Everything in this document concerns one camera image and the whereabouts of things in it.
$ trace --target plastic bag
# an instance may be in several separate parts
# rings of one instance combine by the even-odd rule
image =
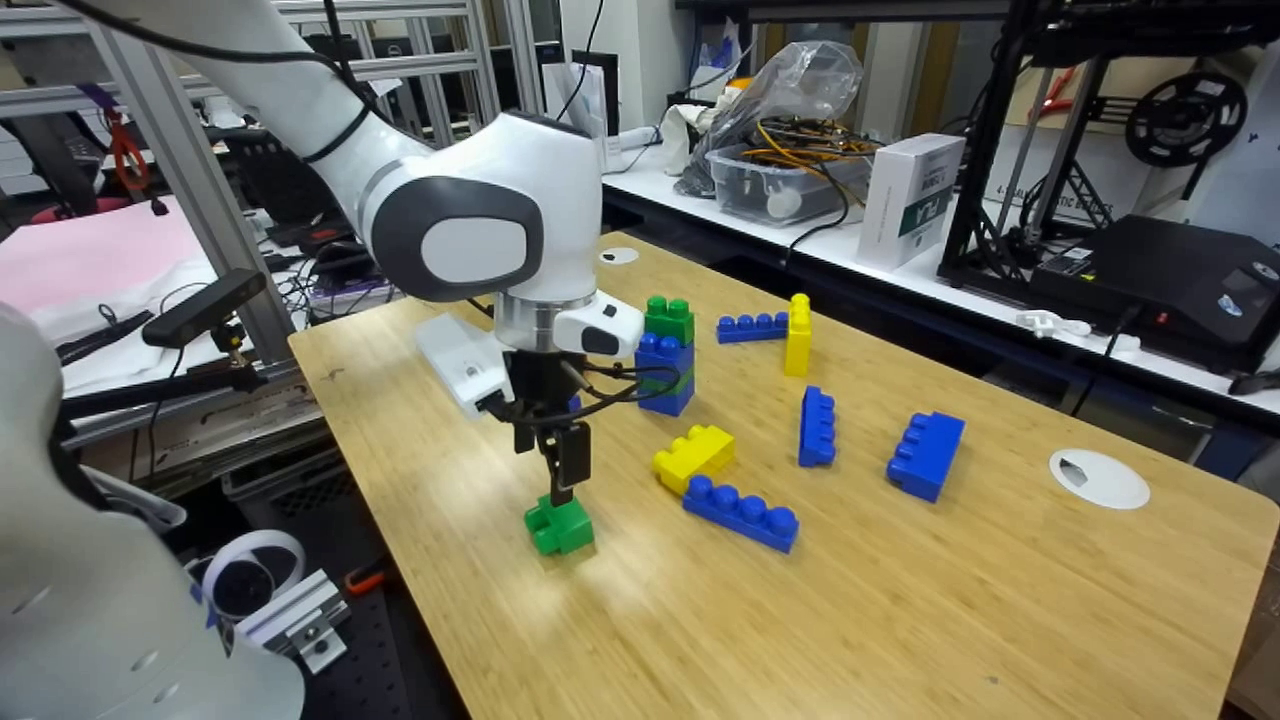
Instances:
[[[757,118],[787,119],[840,119],[864,80],[864,65],[849,43],[795,41],[779,47],[752,80],[752,90],[714,118],[714,127],[692,148],[688,167],[675,182],[682,196],[714,196],[708,152],[741,145]]]

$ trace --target plastic container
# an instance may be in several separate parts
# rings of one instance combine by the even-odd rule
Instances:
[[[744,148],[713,148],[713,182],[714,182],[714,200],[721,212],[761,221],[761,224],[802,224],[815,215],[840,212],[840,194],[831,182],[842,190],[850,204],[868,196],[872,182],[872,160],[868,156],[840,156],[822,174],[815,167],[773,167],[773,163],[752,163],[741,160]]]

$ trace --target box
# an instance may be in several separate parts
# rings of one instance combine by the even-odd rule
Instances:
[[[962,139],[938,133],[881,148],[857,257],[894,269],[943,246],[959,160]]]
[[[840,194],[831,182],[842,190],[849,204],[857,204],[868,190],[872,160],[868,156],[840,156],[822,174],[815,167],[773,167],[773,163],[752,163],[741,160],[744,148],[713,148],[708,167],[714,182],[714,200],[722,215],[744,215],[761,224],[802,224],[815,215],[840,212]]]

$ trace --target green block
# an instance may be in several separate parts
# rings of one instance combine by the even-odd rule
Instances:
[[[532,549],[541,558],[574,551],[574,549],[590,543],[590,535],[596,535],[590,518],[574,495],[569,505],[552,505],[552,495],[541,495],[525,511],[525,527],[529,527]]]
[[[682,348],[692,348],[692,309],[688,309],[688,301],[649,296],[642,331],[670,338]]]

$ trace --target desk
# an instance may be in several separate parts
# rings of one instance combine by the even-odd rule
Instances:
[[[714,200],[680,196],[670,190],[675,175],[642,167],[642,163],[625,174],[625,175],[606,175],[604,185],[611,194],[636,196],[642,204],[661,204],[661,210],[708,221],[708,224],[728,228],[728,234],[734,234],[744,240],[757,240],[757,246],[783,250],[783,246],[790,246],[798,236],[798,228],[752,224],[752,221],[741,221],[741,215],[722,215],[714,210]],[[810,259],[820,259],[826,269],[857,272],[857,278],[868,278],[877,284],[888,284],[888,290],[900,290],[900,292],[913,292],[913,296],[923,296],[923,301],[936,301],[936,304],[946,304],[946,309],[959,309],[967,317],[983,317],[983,319],[1008,323],[1008,328],[1016,328],[1016,317],[1023,313],[1023,309],[1016,309],[1008,301],[979,296],[979,292],[953,290],[953,284],[936,279],[936,272],[933,272],[936,257],[918,257],[906,269],[885,269],[885,265],[861,259],[857,246],[861,246],[861,224],[842,224],[842,228],[831,228],[831,234],[815,234],[806,246],[795,250],[795,257],[810,257]],[[1093,351],[1093,358],[1105,358],[1105,348],[1106,348],[1106,338],[1098,338],[1098,331],[1096,338],[1050,338],[1050,340],[1068,343],[1068,348],[1081,348],[1081,351]],[[1198,397],[1210,397],[1217,404],[1241,404],[1248,411],[1262,411],[1262,418],[1280,421],[1280,391],[1228,397],[1228,386],[1230,386],[1228,376],[1217,376],[1217,372],[1202,372],[1194,366],[1184,366],[1184,359],[1171,359],[1171,358],[1158,358],[1158,351],[1143,351],[1143,348],[1112,351],[1112,366],[1121,366],[1127,372],[1143,372],[1143,376],[1166,382],[1166,386],[1181,386],[1181,388],[1191,388]]]
[[[1274,505],[822,317],[810,382],[840,401],[840,460],[798,474],[802,382],[779,372],[779,343],[721,348],[713,328],[779,301],[614,246],[639,259],[601,265],[606,292],[700,313],[700,391],[680,421],[590,421],[581,558],[532,551],[541,456],[465,421],[413,351],[441,309],[290,338],[472,717],[1217,717]],[[967,421],[936,509],[885,479],[918,409]],[[653,479],[649,456],[688,425],[734,433],[728,479],[798,511],[790,558],[682,518]],[[1070,499],[1043,474],[1064,445],[1138,470],[1151,505]]]

